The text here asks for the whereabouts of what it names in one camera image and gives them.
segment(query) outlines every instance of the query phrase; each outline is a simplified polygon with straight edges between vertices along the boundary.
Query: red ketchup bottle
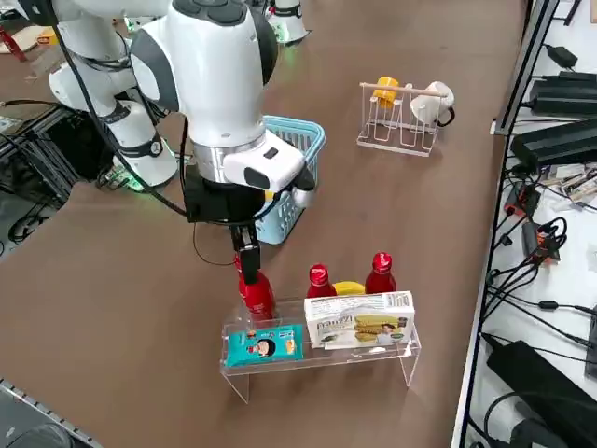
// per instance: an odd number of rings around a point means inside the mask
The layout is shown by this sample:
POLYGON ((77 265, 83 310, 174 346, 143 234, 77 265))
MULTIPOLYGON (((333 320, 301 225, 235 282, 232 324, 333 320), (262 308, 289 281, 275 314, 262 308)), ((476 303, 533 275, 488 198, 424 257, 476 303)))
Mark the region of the red ketchup bottle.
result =
POLYGON ((323 264, 314 264, 309 270, 309 280, 311 286, 307 291, 307 298, 337 296, 338 293, 333 286, 329 284, 327 267, 323 264))
POLYGON ((241 260, 238 255, 234 256, 234 266, 239 272, 239 293, 244 304, 255 321, 270 320, 274 316, 273 292, 271 291, 270 280, 262 271, 257 272, 257 282, 247 285, 244 282, 241 260))
POLYGON ((392 256, 385 252, 373 257, 373 270, 365 281, 366 294, 396 291, 396 280, 392 275, 392 256))

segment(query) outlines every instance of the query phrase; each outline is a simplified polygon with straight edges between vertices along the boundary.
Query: white cup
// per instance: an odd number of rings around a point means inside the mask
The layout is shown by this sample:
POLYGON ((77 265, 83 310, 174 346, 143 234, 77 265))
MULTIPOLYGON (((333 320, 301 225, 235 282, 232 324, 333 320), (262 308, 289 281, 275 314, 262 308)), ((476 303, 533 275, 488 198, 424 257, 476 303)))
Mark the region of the white cup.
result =
POLYGON ((444 93, 448 95, 445 98, 439 96, 419 95, 410 102, 410 110, 412 115, 418 121, 427 125, 433 125, 437 121, 437 126, 448 126, 456 118, 454 112, 454 92, 441 81, 434 81, 427 87, 428 91, 436 91, 437 93, 444 93), (446 112, 450 112, 448 121, 441 122, 439 119, 446 112))

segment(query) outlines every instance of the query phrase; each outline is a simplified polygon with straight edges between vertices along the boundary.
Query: plastic basket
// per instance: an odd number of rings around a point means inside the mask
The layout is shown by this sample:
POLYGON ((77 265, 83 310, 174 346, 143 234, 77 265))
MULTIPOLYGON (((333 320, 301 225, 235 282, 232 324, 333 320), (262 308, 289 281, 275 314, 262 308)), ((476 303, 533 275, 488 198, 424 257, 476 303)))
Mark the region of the plastic basket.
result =
MULTIPOLYGON (((305 154, 307 165, 317 183, 317 156, 324 143, 324 128, 312 121, 265 116, 266 127, 305 154)), ((285 191, 280 202, 256 222, 257 238, 263 243, 278 245, 283 242, 299 220, 302 208, 297 207, 292 196, 285 191)))

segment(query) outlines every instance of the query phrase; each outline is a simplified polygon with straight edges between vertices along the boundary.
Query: brown floor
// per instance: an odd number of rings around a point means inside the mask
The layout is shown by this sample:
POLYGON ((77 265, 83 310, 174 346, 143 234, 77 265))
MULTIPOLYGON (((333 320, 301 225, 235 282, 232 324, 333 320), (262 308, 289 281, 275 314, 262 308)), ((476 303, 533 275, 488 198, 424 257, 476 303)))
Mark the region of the brown floor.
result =
MULTIPOLYGON (((255 378, 244 405, 217 369, 236 273, 198 261, 190 226, 148 198, 81 187, 2 264, 0 370, 106 448, 449 444, 501 157, 489 126, 520 0, 303 10, 313 33, 282 52, 265 112, 317 121, 327 145, 314 206, 284 245, 264 247, 264 270, 276 294, 301 296, 314 262, 362 281, 375 251, 392 253, 423 340, 414 383, 393 362, 276 373, 255 378), (358 82, 384 75, 454 90, 456 121, 430 159, 355 145, 358 82)), ((17 64, 5 59, 3 78, 17 64)), ((175 142, 178 124, 162 126, 175 142)), ((199 230, 205 256, 229 259, 224 230, 199 230)))

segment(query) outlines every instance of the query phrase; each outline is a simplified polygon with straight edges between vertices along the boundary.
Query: clear acrylic shelf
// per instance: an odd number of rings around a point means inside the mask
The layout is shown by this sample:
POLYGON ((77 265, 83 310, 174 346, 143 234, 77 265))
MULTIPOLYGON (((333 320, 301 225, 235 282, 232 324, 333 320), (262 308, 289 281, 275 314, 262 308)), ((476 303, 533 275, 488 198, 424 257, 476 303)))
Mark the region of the clear acrylic shelf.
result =
POLYGON ((422 348, 416 328, 413 329, 410 340, 404 343, 326 350, 324 348, 311 347, 309 331, 307 330, 305 321, 303 300, 277 301, 276 311, 278 313, 277 318, 253 323, 245 312, 244 307, 239 307, 222 329, 222 358, 220 359, 220 372, 245 403, 248 403, 249 401, 249 377, 252 374, 270 373, 275 371, 293 371, 313 367, 379 361, 382 359, 399 359, 406 384, 407 386, 410 386, 422 348), (247 331, 248 329, 266 329, 279 327, 281 325, 303 326, 303 359, 263 362, 241 367, 226 366, 230 334, 238 331, 247 331))

